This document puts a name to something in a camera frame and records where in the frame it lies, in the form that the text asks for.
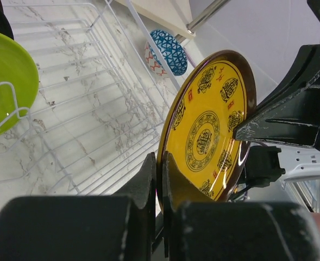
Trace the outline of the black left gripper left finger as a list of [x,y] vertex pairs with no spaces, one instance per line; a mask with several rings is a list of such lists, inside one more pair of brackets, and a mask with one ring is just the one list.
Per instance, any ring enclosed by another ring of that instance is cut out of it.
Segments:
[[0,260],[150,260],[156,159],[112,195],[25,196],[0,211]]

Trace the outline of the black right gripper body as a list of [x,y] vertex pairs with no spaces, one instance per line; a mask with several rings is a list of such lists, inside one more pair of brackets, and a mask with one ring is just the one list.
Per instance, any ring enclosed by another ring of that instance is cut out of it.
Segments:
[[279,153],[281,148],[276,146],[253,146],[241,173],[241,184],[247,189],[264,188],[277,181],[285,174],[280,166]]

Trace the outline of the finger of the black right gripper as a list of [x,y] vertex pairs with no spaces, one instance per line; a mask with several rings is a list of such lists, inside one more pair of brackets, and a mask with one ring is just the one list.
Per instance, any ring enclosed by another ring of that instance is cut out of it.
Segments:
[[320,44],[299,49],[281,83],[235,128],[234,139],[320,151]]

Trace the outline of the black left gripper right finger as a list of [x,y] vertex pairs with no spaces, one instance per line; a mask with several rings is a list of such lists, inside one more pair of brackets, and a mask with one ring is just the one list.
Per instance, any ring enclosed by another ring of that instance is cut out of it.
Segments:
[[162,162],[164,248],[169,260],[320,260],[312,215],[292,202],[174,204],[181,173],[170,153]]

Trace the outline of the yellow patterned black plate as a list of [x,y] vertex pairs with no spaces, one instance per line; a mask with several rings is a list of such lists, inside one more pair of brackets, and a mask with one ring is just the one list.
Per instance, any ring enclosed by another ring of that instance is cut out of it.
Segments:
[[210,200],[227,201],[250,148],[233,133],[255,108],[255,80],[244,56],[229,49],[208,56],[189,74],[171,105],[158,169],[169,152],[194,188]]

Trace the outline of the blue patterned bowl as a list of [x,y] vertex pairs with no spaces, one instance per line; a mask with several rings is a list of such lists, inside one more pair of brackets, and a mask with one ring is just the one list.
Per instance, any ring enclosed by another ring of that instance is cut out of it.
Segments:
[[[188,62],[186,53],[180,43],[170,33],[160,29],[151,31],[150,36],[161,52],[164,60],[167,62],[173,75],[182,76],[187,70]],[[145,61],[148,68],[157,76],[167,77],[167,72],[149,42],[146,42],[145,45]]]

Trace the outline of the lime green plate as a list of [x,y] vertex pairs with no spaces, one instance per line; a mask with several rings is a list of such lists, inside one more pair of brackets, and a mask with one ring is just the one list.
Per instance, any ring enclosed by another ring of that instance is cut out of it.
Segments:
[[30,54],[0,33],[0,135],[26,117],[39,89],[39,73]]

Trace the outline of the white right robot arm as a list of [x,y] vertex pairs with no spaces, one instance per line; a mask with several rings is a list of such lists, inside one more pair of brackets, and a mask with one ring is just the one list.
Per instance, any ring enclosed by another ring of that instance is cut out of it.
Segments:
[[282,147],[286,182],[320,179],[320,44],[299,49],[284,79],[236,127],[234,138]]

